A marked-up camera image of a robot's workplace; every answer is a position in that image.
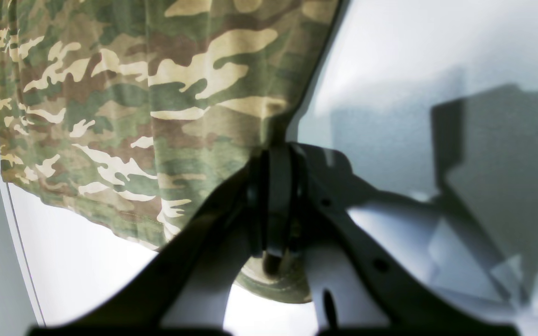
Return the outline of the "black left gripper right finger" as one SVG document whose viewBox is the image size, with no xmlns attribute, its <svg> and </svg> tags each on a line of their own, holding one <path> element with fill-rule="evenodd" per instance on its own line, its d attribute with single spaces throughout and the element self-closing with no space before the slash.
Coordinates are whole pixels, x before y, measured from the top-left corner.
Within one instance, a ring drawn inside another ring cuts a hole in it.
<svg viewBox="0 0 538 336">
<path fill-rule="evenodd" d="M 348 214 L 307 146 L 269 149 L 269 254 L 302 258 L 321 336 L 516 336 L 442 300 Z"/>
</svg>

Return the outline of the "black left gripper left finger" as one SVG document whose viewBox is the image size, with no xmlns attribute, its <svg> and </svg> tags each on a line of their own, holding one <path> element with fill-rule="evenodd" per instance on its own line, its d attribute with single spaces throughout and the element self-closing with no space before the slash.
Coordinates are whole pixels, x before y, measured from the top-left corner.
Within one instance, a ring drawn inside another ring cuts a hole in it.
<svg viewBox="0 0 538 336">
<path fill-rule="evenodd" d="M 267 158 L 255 153 L 190 223 L 112 298 L 60 327 L 30 336 L 227 336 L 227 300 L 243 264 L 263 251 L 256 211 Z"/>
</svg>

